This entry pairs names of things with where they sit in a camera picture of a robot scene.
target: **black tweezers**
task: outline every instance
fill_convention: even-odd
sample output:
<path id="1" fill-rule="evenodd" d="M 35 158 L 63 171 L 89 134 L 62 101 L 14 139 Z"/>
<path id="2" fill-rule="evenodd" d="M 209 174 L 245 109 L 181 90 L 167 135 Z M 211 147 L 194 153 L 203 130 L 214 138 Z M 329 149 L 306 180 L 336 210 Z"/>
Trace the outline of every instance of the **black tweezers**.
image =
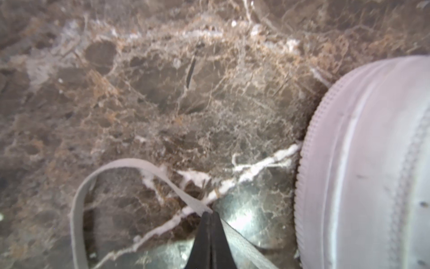
<path id="1" fill-rule="evenodd" d="M 237 269 L 217 212 L 203 213 L 184 269 Z"/>

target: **stone surface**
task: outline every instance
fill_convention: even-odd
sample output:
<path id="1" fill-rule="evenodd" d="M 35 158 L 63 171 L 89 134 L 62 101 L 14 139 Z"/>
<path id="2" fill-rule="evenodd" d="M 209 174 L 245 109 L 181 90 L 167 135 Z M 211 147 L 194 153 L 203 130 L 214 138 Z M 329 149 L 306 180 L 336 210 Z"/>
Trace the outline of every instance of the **stone surface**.
<path id="1" fill-rule="evenodd" d="M 365 63 L 430 51 L 420 0 L 4 0 L 0 2 L 0 267 L 72 268 L 68 213 L 82 180 L 118 158 L 210 176 L 304 138 L 327 88 Z M 280 268 L 299 268 L 298 155 L 212 207 Z M 133 244 L 184 203 L 134 170 L 88 196 L 88 260 Z M 181 220 L 102 268 L 184 266 L 199 218 Z M 239 268 L 253 265 L 232 249 Z"/>

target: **marble floor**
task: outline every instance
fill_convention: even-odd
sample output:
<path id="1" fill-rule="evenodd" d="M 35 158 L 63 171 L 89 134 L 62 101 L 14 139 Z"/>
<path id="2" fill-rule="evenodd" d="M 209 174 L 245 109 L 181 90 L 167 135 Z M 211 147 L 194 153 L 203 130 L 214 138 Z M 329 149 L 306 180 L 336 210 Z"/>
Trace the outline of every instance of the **marble floor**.
<path id="1" fill-rule="evenodd" d="M 428 0 L 1 0 L 0 268 L 73 268 L 73 196 L 118 158 L 164 169 L 279 268 L 300 268 L 299 154 L 277 156 L 342 75 L 429 52 Z M 172 225 L 183 207 L 151 175 L 103 173 L 84 213 L 90 266 L 182 268 L 200 221 Z"/>

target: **flat white strap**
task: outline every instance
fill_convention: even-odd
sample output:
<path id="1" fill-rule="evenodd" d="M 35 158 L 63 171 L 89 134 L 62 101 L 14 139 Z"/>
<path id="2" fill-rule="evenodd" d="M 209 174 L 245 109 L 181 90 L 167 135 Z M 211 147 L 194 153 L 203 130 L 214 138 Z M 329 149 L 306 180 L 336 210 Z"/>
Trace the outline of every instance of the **flat white strap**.
<path id="1" fill-rule="evenodd" d="M 202 216 L 203 212 L 205 211 L 212 213 L 212 210 L 209 207 L 178 188 L 167 178 L 167 176 L 162 170 L 160 170 L 152 163 L 133 158 L 112 161 L 100 167 L 96 171 L 92 172 L 88 177 L 86 177 L 82 184 L 79 186 L 78 190 L 76 191 L 75 197 L 73 198 L 72 209 L 70 212 L 70 230 L 74 269 L 88 269 L 88 261 L 86 259 L 86 251 L 83 238 L 83 209 L 85 197 L 93 183 L 95 183 L 98 174 L 109 169 L 122 167 L 143 169 L 154 174 L 162 181 L 167 183 L 173 189 L 173 191 L 175 191 L 175 193 L 199 216 Z M 252 261 L 252 263 L 254 263 L 255 266 L 257 266 L 259 269 L 278 269 L 241 234 L 239 234 L 236 230 L 230 227 L 224 220 L 221 221 L 230 247 L 235 247 L 239 249 L 243 253 L 243 255 L 247 257 L 250 261 Z"/>

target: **textured fabric strap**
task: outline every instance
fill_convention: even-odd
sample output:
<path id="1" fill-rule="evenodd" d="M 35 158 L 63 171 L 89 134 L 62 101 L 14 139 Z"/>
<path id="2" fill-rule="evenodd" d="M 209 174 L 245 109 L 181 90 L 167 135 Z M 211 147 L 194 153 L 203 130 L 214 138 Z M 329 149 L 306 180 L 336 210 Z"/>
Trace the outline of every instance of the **textured fabric strap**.
<path id="1" fill-rule="evenodd" d="M 73 251 L 73 263 L 74 269 L 88 269 L 88 262 L 86 259 L 85 244 L 83 238 L 83 210 L 85 197 L 90 190 L 91 186 L 94 184 L 98 174 L 103 171 L 113 169 L 113 168 L 137 168 L 141 170 L 146 170 L 159 179 L 167 183 L 176 194 L 189 206 L 191 207 L 199 216 L 202 216 L 203 212 L 212 212 L 212 210 L 203 204 L 201 201 L 191 197 L 186 194 L 175 184 L 173 184 L 158 167 L 152 163 L 140 159 L 119 159 L 110 162 L 96 171 L 92 172 L 76 191 L 75 197 L 73 198 L 72 209 L 70 212 L 70 230 L 71 230 L 71 241 L 72 241 L 72 251 Z M 249 243 L 242 235 L 240 235 L 236 230 L 230 227 L 225 221 L 222 220 L 224 232 L 227 237 L 228 244 L 230 247 L 235 247 L 239 249 L 244 256 L 246 256 L 250 261 L 252 261 L 255 266 L 259 269 L 278 269 L 274 266 L 266 257 L 264 257 L 251 243 Z"/>

